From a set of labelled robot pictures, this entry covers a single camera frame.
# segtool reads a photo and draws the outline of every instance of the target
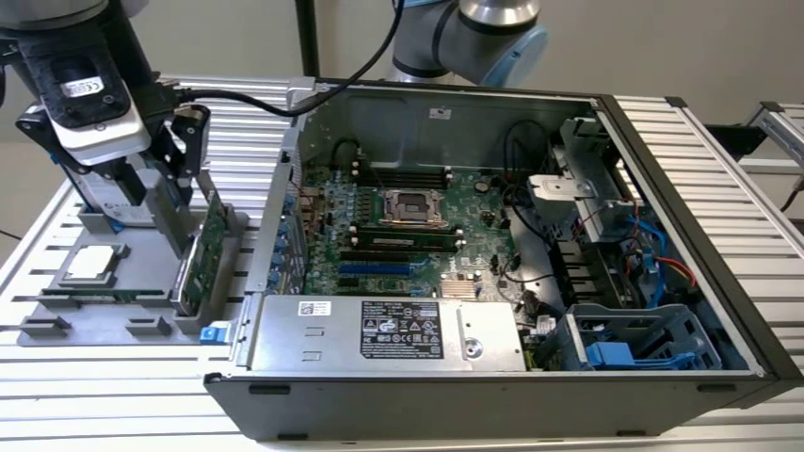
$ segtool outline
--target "blue latch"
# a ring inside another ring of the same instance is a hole
[[[208,327],[201,328],[199,335],[199,343],[203,346],[224,346],[228,344],[228,322],[212,322]]]
[[[587,347],[589,365],[597,370],[683,370],[695,363],[695,353],[679,353],[665,360],[635,360],[624,342],[595,342]]]

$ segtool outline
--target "circuit board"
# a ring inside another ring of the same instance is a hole
[[[189,261],[185,263],[185,287],[179,308],[187,315],[195,315],[204,299],[209,297],[212,285],[217,277],[221,254],[224,252],[224,236],[227,234],[227,208],[217,192],[209,196],[209,208],[201,230],[195,237]]]
[[[500,301],[500,293],[505,298],[519,299],[516,284],[500,284],[499,275],[491,272],[492,256],[497,256],[503,263],[513,254],[511,231],[501,218],[501,194],[499,188],[491,186],[491,178],[480,171],[457,170],[452,172],[447,189],[417,192],[404,188],[359,186],[339,170],[308,169],[305,191],[307,187],[320,187],[320,202],[319,209],[309,216],[317,218],[317,224],[307,228],[309,260],[304,293],[449,297],[453,295],[451,290],[464,293],[468,290],[481,301]],[[373,231],[383,227],[391,230],[385,224],[384,204],[392,191],[432,193],[427,196],[439,200],[439,227],[443,230],[460,228],[465,243],[456,252],[405,252],[407,263],[395,264],[396,268],[408,266],[408,270],[401,268],[403,274],[344,273],[341,257],[353,249],[349,244],[351,226],[357,224]]]

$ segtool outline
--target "metal slotted table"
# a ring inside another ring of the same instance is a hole
[[[235,89],[272,104],[285,104],[287,81],[191,77],[181,80],[188,87]],[[781,221],[764,206],[764,195],[747,181],[748,176],[739,167],[728,165],[717,146],[707,141],[680,108],[669,106],[664,99],[619,98],[619,101],[664,170],[671,172],[671,180],[683,187],[684,200],[763,316],[804,368],[804,299],[791,286],[804,277],[804,268],[800,250],[785,238],[787,220]],[[227,101],[205,104],[213,112],[208,146],[212,177],[224,201],[249,214],[249,230],[228,299],[228,313],[235,316],[288,121]],[[201,202],[200,195],[195,202]],[[31,313],[33,297],[49,283],[80,232],[77,208],[77,196],[65,185],[0,270],[0,324],[12,325]],[[760,253],[757,249],[772,252]],[[788,265],[773,266],[783,258]],[[4,450],[44,450],[48,446],[59,451],[804,450],[804,388],[749,410],[708,413],[659,438],[259,444],[240,435],[201,383],[207,371],[220,370],[221,361],[228,359],[228,347],[21,348],[15,344],[16,334],[0,331]]]

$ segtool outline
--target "motherboard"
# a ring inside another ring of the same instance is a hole
[[[495,175],[480,170],[357,175],[305,171],[308,295],[519,299],[500,280],[513,255]]]

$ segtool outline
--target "metal pole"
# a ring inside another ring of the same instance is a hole
[[[308,77],[320,77],[315,0],[296,0],[296,23],[299,26],[299,46],[301,47],[301,68],[304,75]]]

